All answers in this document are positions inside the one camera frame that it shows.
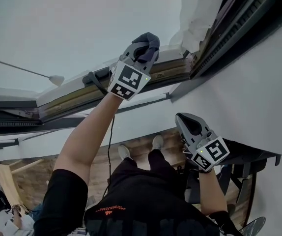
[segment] wire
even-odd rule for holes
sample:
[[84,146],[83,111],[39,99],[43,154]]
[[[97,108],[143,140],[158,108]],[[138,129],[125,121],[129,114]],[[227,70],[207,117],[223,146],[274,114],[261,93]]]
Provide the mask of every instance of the wire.
[[104,191],[104,194],[103,194],[103,198],[106,194],[106,191],[108,190],[110,184],[111,184],[111,171],[112,171],[112,165],[111,165],[111,158],[110,158],[110,148],[111,148],[111,142],[112,142],[112,136],[113,136],[113,123],[115,122],[115,116],[113,117],[113,122],[112,122],[112,126],[111,126],[111,136],[110,136],[110,142],[108,144],[108,149],[107,149],[107,156],[108,156],[108,164],[109,164],[109,173],[110,173],[110,178],[109,178],[109,182],[108,182],[108,185]]

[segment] shoe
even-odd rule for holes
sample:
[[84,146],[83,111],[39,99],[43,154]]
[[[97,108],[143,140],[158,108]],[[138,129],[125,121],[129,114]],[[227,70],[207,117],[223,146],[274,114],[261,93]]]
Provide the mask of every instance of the shoe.
[[152,145],[153,145],[152,150],[154,149],[161,150],[164,145],[163,137],[161,135],[157,135],[156,137],[154,137]]
[[129,149],[124,145],[118,146],[118,154],[122,160],[124,160],[126,157],[131,158]]

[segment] white ceiling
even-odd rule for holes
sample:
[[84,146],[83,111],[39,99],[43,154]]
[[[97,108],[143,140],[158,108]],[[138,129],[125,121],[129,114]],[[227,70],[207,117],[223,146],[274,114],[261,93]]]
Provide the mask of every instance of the white ceiling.
[[[0,60],[69,79],[118,57],[144,32],[169,45],[180,11],[181,0],[0,0]],[[0,64],[2,88],[42,92],[50,86],[46,78]]]

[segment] black t-shirt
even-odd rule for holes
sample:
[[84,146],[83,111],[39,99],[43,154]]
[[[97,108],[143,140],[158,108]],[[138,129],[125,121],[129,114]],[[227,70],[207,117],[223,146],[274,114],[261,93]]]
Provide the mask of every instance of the black t-shirt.
[[223,231],[241,235],[227,212],[210,215],[216,224],[154,176],[124,179],[85,212],[86,201],[86,183],[70,171],[55,170],[34,224],[35,235],[68,235],[81,227],[83,215],[90,236],[219,236]]

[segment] wooden floor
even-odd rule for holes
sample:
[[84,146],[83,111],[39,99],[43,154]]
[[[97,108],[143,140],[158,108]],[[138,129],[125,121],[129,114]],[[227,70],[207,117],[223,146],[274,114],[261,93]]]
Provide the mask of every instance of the wooden floor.
[[[182,153],[183,143],[181,142],[176,128],[163,131],[161,134],[165,141],[164,148],[162,149],[165,159],[175,168],[178,165],[183,166],[185,163],[185,155]],[[147,135],[122,143],[130,150],[131,157],[137,162],[138,167],[141,169],[150,169],[147,155],[151,151],[152,140],[154,137],[155,134]],[[112,171],[114,171],[121,162],[117,152],[119,145],[120,144],[114,144],[110,149]],[[94,196],[94,199],[97,202],[102,199],[103,193],[107,187],[107,179],[109,178],[107,148],[108,146],[104,146],[99,149],[91,168],[88,196]],[[43,163],[28,169],[23,172],[22,175],[16,174],[15,180],[18,182],[21,194],[26,197],[30,207],[34,207],[41,203],[47,188],[46,180],[49,180],[50,178],[50,172],[53,169],[56,158],[57,156],[44,157],[45,161]],[[31,159],[23,160],[23,163],[25,164],[30,162]],[[239,190],[235,184],[231,182],[226,194],[228,204],[235,204],[238,191]],[[232,220],[238,229],[242,228],[247,208],[248,199],[246,202],[236,207],[236,212],[232,216]]]

